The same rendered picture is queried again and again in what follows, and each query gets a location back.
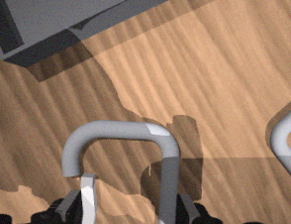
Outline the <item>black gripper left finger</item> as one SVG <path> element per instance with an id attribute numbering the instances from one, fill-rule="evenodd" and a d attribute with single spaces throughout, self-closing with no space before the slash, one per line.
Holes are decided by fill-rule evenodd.
<path id="1" fill-rule="evenodd" d="M 82 224 L 82 218 L 81 190 L 70 190 L 65 198 L 55 200 L 46 211 L 33 214 L 31 223 L 26 224 Z M 12 224 L 12 216 L 0 213 L 0 224 Z"/>

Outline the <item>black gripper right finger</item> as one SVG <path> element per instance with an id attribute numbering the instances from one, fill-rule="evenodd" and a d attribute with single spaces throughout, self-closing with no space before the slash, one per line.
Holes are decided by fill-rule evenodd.
<path id="1" fill-rule="evenodd" d="M 223 221 L 210 216 L 204 205 L 193 203 L 189 194 L 177 194 L 175 224 L 223 224 Z"/>

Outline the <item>grey tray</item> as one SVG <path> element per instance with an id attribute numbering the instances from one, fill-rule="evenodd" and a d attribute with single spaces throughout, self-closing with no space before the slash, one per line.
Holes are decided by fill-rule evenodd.
<path id="1" fill-rule="evenodd" d="M 168 0 L 0 0 L 0 57 L 37 63 Z"/>

